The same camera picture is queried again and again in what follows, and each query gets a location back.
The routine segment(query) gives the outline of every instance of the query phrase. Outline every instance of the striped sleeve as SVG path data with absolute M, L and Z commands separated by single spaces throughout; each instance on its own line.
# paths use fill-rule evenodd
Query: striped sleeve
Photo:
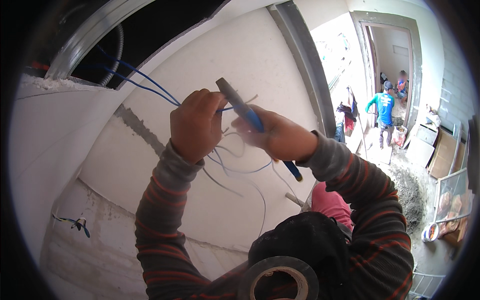
M 349 271 L 356 299 L 404 299 L 412 284 L 413 256 L 395 184 L 375 164 L 344 144 L 317 134 L 308 162 L 326 190 L 338 192 L 355 211 Z
M 184 161 L 169 142 L 143 193 L 135 235 L 150 299 L 186 298 L 210 283 L 193 266 L 178 231 L 190 182 L 203 165 Z

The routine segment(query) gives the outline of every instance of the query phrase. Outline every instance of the blue t-shirt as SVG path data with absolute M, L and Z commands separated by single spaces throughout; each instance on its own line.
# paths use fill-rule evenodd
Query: blue t-shirt
M 370 106 L 375 103 L 378 108 L 378 118 L 377 121 L 381 121 L 383 124 L 391 126 L 392 123 L 392 109 L 395 105 L 395 100 L 388 93 L 377 93 L 373 96 L 372 100 L 367 104 L 368 111 Z

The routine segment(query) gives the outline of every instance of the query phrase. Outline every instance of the black cap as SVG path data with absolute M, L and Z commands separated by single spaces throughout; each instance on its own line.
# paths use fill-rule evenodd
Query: black cap
M 384 89 L 387 90 L 387 91 L 393 89 L 393 84 L 388 80 L 385 81 L 384 82 Z

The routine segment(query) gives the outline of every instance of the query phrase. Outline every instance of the exposed wires in wall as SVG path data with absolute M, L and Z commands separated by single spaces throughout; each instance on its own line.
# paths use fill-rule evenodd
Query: exposed wires in wall
M 175 106 L 180 106 L 180 102 L 179 102 L 177 99 L 175 99 L 174 96 L 172 96 L 166 89 L 164 89 L 161 85 L 159 85 L 159 84 L 158 84 L 157 82 L 155 82 L 153 79 L 151 79 L 150 77 L 148 77 L 146 74 L 140 72 L 139 70 L 137 70 L 137 69 L 134 68 L 133 66 L 127 64 L 126 62 L 121 61 L 121 60 L 119 60 L 119 59 L 117 59 L 117 58 L 115 58 L 115 57 L 112 57 L 112 56 L 108 55 L 100 46 L 97 45 L 97 48 L 98 48 L 107 58 L 109 58 L 110 60 L 113 60 L 113 61 L 115 61 L 115 62 L 118 62 L 119 64 L 122 64 L 122 65 L 126 66 L 127 68 L 131 69 L 132 71 L 134 71 L 134 72 L 136 72 L 136 73 L 139 73 L 140 75 L 142 75 L 143 77 L 145 77 L 147 80 L 149 80 L 149 81 L 152 82 L 155 86 L 157 86 L 159 89 L 161 89 L 165 94 L 167 94 L 168 97 L 165 96 L 164 94 L 162 94 L 162 93 L 159 92 L 159 91 L 156 91 L 156 90 L 151 89 L 151 88 L 149 88 L 149 87 L 146 87 L 146 86 L 143 86 L 143 85 L 141 85 L 141 84 L 138 84 L 138 83 L 134 82 L 133 80 L 128 79 L 128 78 L 126 78 L 126 77 L 118 74 L 118 73 L 115 72 L 114 70 L 109 69 L 106 65 L 96 65 L 96 66 L 91 66 L 91 67 L 102 68 L 102 69 L 106 70 L 107 72 L 109 72 L 109 73 L 111 73 L 111 74 L 113 74 L 113 75 L 116 75 L 116 76 L 120 77 L 121 79 L 123 79 L 123 80 L 125 80 L 125 81 L 128 81 L 128 82 L 134 84 L 135 86 L 137 86 L 137 87 L 139 87 L 139 88 L 142 88 L 142 89 L 151 91 L 151 92 L 153 92 L 153 93 L 161 96 L 162 98 L 164 98 L 164 99 L 167 100 L 169 103 L 171 103 L 171 104 L 173 104 L 173 105 L 175 105 Z M 247 102 L 250 102 L 250 101 L 254 100 L 254 99 L 257 98 L 257 97 L 258 97 L 258 95 L 256 95 L 254 98 L 252 98 L 251 100 L 249 100 L 249 101 L 247 101 Z M 225 110 L 230 110 L 230 109 L 233 109 L 233 108 L 234 108 L 234 107 L 219 109 L 219 110 L 217 110 L 217 112 L 225 111 Z M 226 136 L 229 136 L 229 135 L 232 135 L 232 134 L 238 135 L 238 133 L 236 133 L 236 132 L 230 132 L 230 133 L 225 134 L 224 136 L 226 137 Z M 224 146 L 221 146 L 221 145 L 217 145 L 216 148 L 218 148 L 218 149 L 223 149 L 223 150 L 227 151 L 228 153 L 230 153 L 232 156 L 237 157 L 237 158 L 241 158 L 241 157 L 243 156 L 244 152 L 245 152 L 245 143 L 242 141 L 242 151 L 241 151 L 240 154 L 236 154 L 235 152 L 233 152 L 233 151 L 231 151 L 230 149 L 228 149 L 228 148 L 226 148 L 226 147 L 224 147 Z M 264 197 L 262 191 L 260 190 L 260 188 L 258 187 L 258 185 L 255 184 L 255 182 L 253 182 L 252 180 L 246 178 L 245 176 L 242 176 L 241 174 L 252 174 L 252 173 L 256 173 L 256 172 L 259 172 L 259 171 L 265 169 L 265 168 L 268 167 L 269 165 L 272 165 L 272 170 L 274 171 L 274 173 L 288 186 L 288 188 L 289 188 L 290 191 L 295 195 L 295 197 L 297 197 L 297 196 L 296 196 L 295 192 L 293 191 L 292 187 L 290 187 L 290 185 L 287 183 L 287 181 L 286 181 L 285 179 L 283 179 L 283 178 L 280 176 L 280 174 L 275 170 L 275 167 L 274 167 L 274 165 L 273 165 L 273 159 L 270 159 L 270 162 L 268 162 L 266 165 L 264 165 L 263 167 L 261 167 L 261 168 L 259 168 L 259 169 L 257 169 L 257 170 L 253 170 L 253 171 L 234 170 L 234 169 L 231 169 L 231 168 L 227 168 L 227 167 L 223 164 L 223 160 L 222 160 L 222 158 L 221 158 L 221 156 L 220 156 L 220 154 L 218 153 L 218 151 L 217 151 L 216 148 L 213 150 L 213 153 L 215 153 L 216 156 L 218 157 L 218 161 L 217 161 L 216 159 L 212 158 L 210 155 L 207 155 L 208 158 L 211 159 L 212 161 L 216 162 L 217 164 L 221 165 L 224 173 L 225 173 L 227 176 L 229 176 L 229 177 L 234 177 L 234 178 L 236 178 L 236 179 L 242 180 L 242 181 L 246 182 L 247 184 L 253 186 L 253 187 L 258 191 L 258 193 L 260 194 L 260 196 L 262 197 L 262 201 L 263 201 L 263 203 L 264 203 L 264 217 L 263 217 L 263 221 L 262 221 L 262 227 L 261 227 L 260 233 L 259 233 L 259 235 L 258 235 L 258 236 L 260 236 L 260 235 L 262 234 L 262 232 L 263 232 L 264 225 L 265 225 L 265 215 L 266 215 L 266 202 L 265 202 L 265 197 Z M 211 180 L 212 180 L 215 184 L 217 184 L 218 186 L 220 186 L 220 187 L 222 187 L 223 189 L 225 189 L 225 190 L 227 190 L 227 191 L 229 191 L 229 192 L 232 192 L 232 193 L 234 193 L 234 194 L 236 194 L 236 195 L 238 195 L 238 196 L 240 196 L 240 197 L 243 197 L 243 195 L 242 195 L 241 193 L 236 192 L 236 191 L 234 191 L 233 189 L 230 189 L 230 188 L 226 187 L 225 185 L 221 184 L 221 183 L 218 182 L 216 179 L 214 179 L 214 178 L 212 177 L 212 175 L 210 175 L 210 173 L 208 173 L 205 168 L 203 169 L 203 171 L 204 171 L 204 173 L 207 175 L 207 177 L 208 177 L 209 179 L 211 179 Z M 63 220 L 68 220 L 68 221 L 71 221 L 71 222 L 75 222 L 75 221 L 73 221 L 73 220 L 71 220 L 71 219 L 63 219 Z
M 86 227 L 87 220 L 85 218 L 78 218 L 76 220 L 73 219 L 68 219 L 68 218 L 59 218 L 56 215 L 52 214 L 52 217 L 60 222 L 70 222 L 73 223 L 71 229 L 77 228 L 78 231 L 80 231 L 82 228 L 84 229 L 85 235 L 90 238 L 90 232 L 88 232 L 88 229 Z

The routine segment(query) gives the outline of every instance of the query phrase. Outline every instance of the tape roll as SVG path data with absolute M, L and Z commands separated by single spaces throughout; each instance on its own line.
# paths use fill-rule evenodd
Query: tape roll
M 306 262 L 291 256 L 273 256 L 254 264 L 245 272 L 237 292 L 238 300 L 256 300 L 255 286 L 260 278 L 273 272 L 288 273 L 297 282 L 295 300 L 315 300 L 319 285 L 315 271 Z

